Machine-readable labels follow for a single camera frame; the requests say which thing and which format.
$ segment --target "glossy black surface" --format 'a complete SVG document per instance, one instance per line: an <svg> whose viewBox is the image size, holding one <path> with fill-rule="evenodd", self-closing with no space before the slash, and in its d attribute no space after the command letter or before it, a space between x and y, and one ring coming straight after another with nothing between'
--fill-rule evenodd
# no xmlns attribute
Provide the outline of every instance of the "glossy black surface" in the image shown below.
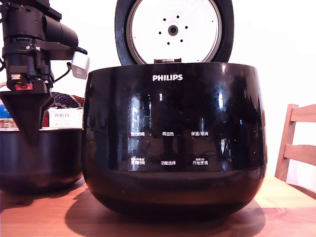
<svg viewBox="0 0 316 237"><path fill-rule="evenodd" d="M63 189L81 176L81 129L40 131L29 145L19 131L0 131L0 190L15 194Z"/></svg>
<svg viewBox="0 0 316 237"><path fill-rule="evenodd" d="M110 209L140 217L227 215L254 198L266 163L255 68L180 63L89 74L83 174Z"/></svg>

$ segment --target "wooden table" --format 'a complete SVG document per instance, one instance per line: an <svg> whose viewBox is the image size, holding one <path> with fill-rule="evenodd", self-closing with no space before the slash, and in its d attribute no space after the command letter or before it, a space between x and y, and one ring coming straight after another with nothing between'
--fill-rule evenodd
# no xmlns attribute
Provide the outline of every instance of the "wooden table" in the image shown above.
<svg viewBox="0 0 316 237"><path fill-rule="evenodd" d="M49 197L1 194L1 237L316 237L316 200L272 176L221 223L155 223L111 212L81 179Z"/></svg>

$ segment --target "philips logo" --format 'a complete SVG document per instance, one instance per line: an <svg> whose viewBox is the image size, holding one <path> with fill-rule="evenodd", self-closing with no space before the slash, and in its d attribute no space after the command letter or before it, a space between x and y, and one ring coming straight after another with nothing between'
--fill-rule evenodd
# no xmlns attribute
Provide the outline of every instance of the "philips logo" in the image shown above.
<svg viewBox="0 0 316 237"><path fill-rule="evenodd" d="M183 80L183 75L153 75L153 81Z"/></svg>

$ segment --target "wooden chair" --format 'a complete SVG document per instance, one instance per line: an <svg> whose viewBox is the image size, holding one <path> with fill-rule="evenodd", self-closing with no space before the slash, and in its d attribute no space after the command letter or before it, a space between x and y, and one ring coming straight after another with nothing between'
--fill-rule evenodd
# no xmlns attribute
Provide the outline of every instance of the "wooden chair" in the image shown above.
<svg viewBox="0 0 316 237"><path fill-rule="evenodd" d="M286 182L290 159L316 166L316 146L293 145L296 122L316 122L316 105L301 108L298 105L288 105L287 107L275 174L276 178L284 182ZM296 185L291 186L316 199L314 192Z"/></svg>

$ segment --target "white label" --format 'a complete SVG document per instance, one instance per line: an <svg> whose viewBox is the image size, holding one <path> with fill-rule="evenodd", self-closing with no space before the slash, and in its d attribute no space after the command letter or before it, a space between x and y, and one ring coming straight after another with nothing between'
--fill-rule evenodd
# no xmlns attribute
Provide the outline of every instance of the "white label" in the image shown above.
<svg viewBox="0 0 316 237"><path fill-rule="evenodd" d="M145 165L145 158L132 157L130 163L131 165Z"/></svg>
<svg viewBox="0 0 316 237"><path fill-rule="evenodd" d="M56 109L51 108L49 113L50 127L82 128L83 109Z"/></svg>
<svg viewBox="0 0 316 237"><path fill-rule="evenodd" d="M191 136L193 136L193 137L207 137L208 132L191 132Z"/></svg>
<svg viewBox="0 0 316 237"><path fill-rule="evenodd" d="M164 137L173 137L174 136L174 132L163 132L162 135Z"/></svg>
<svg viewBox="0 0 316 237"><path fill-rule="evenodd" d="M131 132L132 137L145 137L145 132Z"/></svg>
<svg viewBox="0 0 316 237"><path fill-rule="evenodd" d="M162 161L161 165L176 165L176 161Z"/></svg>
<svg viewBox="0 0 316 237"><path fill-rule="evenodd" d="M193 165L208 165L208 161L204 158L197 158L193 161Z"/></svg>
<svg viewBox="0 0 316 237"><path fill-rule="evenodd" d="M153 81L174 81L183 80L183 75L153 75Z"/></svg>

